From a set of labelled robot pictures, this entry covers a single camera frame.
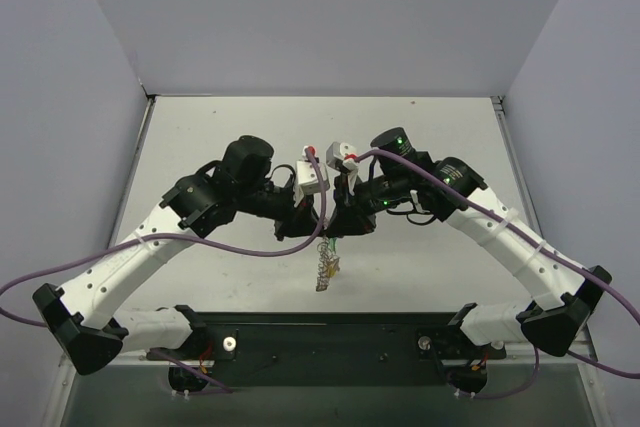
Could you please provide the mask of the yellow tagged key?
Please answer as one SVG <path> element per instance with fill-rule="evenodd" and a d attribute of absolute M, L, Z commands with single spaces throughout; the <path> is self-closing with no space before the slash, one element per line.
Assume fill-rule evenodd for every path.
<path fill-rule="evenodd" d="M 334 277 L 340 271 L 340 258 L 331 258 L 326 264 L 326 274 L 329 278 Z"/>

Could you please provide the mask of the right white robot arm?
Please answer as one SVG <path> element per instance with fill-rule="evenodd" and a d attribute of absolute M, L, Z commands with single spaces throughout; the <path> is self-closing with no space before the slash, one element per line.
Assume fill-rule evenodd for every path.
<path fill-rule="evenodd" d="M 416 150 L 401 127 L 378 135 L 372 148 L 381 175 L 363 181 L 355 149 L 334 142 L 326 151 L 334 180 L 331 238 L 361 236 L 376 228 L 376 215 L 403 203 L 432 221 L 465 234 L 501 264 L 529 293 L 527 300 L 465 305 L 452 319 L 476 346 L 529 342 L 563 357 L 602 297 L 600 285 L 563 266 L 563 256 L 531 230 L 515 209 L 499 200 L 483 177 L 456 157 L 434 161 Z"/>

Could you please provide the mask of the silver round keyring disc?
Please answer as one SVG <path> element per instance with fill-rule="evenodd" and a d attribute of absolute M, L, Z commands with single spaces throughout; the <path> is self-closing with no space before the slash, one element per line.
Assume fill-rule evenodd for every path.
<path fill-rule="evenodd" d="M 323 237 L 317 247 L 319 260 L 317 265 L 316 292 L 324 292 L 330 281 L 340 272 L 340 257 L 336 249 L 337 239 Z"/>

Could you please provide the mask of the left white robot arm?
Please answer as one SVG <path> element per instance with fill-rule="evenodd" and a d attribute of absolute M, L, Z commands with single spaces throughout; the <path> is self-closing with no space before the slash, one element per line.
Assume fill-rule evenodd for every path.
<path fill-rule="evenodd" d="M 272 146 L 244 135 L 219 160 L 176 181 L 125 240 L 60 286 L 46 283 L 33 301 L 48 330 L 81 375 L 106 367 L 119 354 L 159 349 L 194 358 L 214 345 L 207 324 L 186 305 L 127 311 L 123 303 L 161 267 L 239 212 L 273 221 L 275 236 L 321 234 L 329 189 L 327 171 L 311 146 L 303 149 L 285 186 L 273 183 Z"/>

